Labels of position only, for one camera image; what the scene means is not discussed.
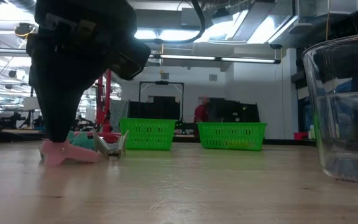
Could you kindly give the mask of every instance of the red shirt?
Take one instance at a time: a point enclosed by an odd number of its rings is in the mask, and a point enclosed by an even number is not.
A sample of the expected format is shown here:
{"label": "red shirt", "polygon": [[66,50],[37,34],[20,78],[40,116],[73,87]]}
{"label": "red shirt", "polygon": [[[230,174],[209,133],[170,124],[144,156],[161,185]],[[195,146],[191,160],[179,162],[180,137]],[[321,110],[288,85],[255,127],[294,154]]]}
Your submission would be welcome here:
{"label": "red shirt", "polygon": [[196,110],[194,111],[194,123],[196,123],[197,120],[201,120],[202,122],[208,121],[208,113],[206,112],[205,105],[197,106]]}

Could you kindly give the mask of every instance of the black cable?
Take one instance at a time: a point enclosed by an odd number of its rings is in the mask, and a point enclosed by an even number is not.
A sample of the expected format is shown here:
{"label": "black cable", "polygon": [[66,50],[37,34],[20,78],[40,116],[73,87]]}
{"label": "black cable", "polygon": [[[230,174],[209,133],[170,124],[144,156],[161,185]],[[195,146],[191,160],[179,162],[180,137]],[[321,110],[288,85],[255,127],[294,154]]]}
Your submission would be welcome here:
{"label": "black cable", "polygon": [[194,10],[197,13],[198,19],[200,20],[200,31],[196,36],[187,40],[162,40],[159,38],[156,39],[140,39],[140,41],[144,43],[155,43],[155,44],[186,44],[194,42],[195,40],[199,39],[205,32],[205,17],[203,14],[203,10],[201,9],[200,5],[198,4],[197,0],[191,0],[191,3],[194,7]]}
{"label": "black cable", "polygon": [[107,121],[107,119],[110,119],[110,110],[107,111],[107,115],[104,117],[102,124],[96,129],[96,132],[100,131],[100,129],[102,128],[104,123]]}

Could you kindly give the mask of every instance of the pink object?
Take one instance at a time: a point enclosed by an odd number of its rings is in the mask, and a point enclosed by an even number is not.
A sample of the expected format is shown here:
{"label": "pink object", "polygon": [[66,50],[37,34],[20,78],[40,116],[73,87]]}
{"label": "pink object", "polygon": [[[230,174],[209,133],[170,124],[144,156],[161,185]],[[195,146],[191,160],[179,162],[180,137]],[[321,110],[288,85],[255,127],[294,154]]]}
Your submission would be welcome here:
{"label": "pink object", "polygon": [[57,166],[65,159],[81,162],[98,162],[99,154],[89,149],[73,146],[68,141],[63,143],[44,141],[41,152],[45,155],[45,165]]}

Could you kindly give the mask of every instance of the wooden tabletop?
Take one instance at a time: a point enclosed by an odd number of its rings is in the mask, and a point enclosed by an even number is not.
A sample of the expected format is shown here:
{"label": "wooden tabletop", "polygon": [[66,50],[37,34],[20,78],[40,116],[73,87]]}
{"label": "wooden tabletop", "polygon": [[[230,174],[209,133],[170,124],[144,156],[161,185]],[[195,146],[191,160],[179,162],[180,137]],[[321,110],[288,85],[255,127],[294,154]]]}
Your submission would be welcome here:
{"label": "wooden tabletop", "polygon": [[0,224],[358,224],[358,184],[326,176],[313,147],[180,143],[46,168],[39,144],[0,144]]}

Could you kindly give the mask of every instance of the transparent container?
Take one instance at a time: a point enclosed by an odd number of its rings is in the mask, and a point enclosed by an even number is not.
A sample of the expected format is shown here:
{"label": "transparent container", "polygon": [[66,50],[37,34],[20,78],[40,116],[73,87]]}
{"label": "transparent container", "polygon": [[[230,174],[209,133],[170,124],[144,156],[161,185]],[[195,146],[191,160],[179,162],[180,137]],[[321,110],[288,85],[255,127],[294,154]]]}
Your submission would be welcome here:
{"label": "transparent container", "polygon": [[320,164],[358,182],[358,35],[317,44],[302,59]]}

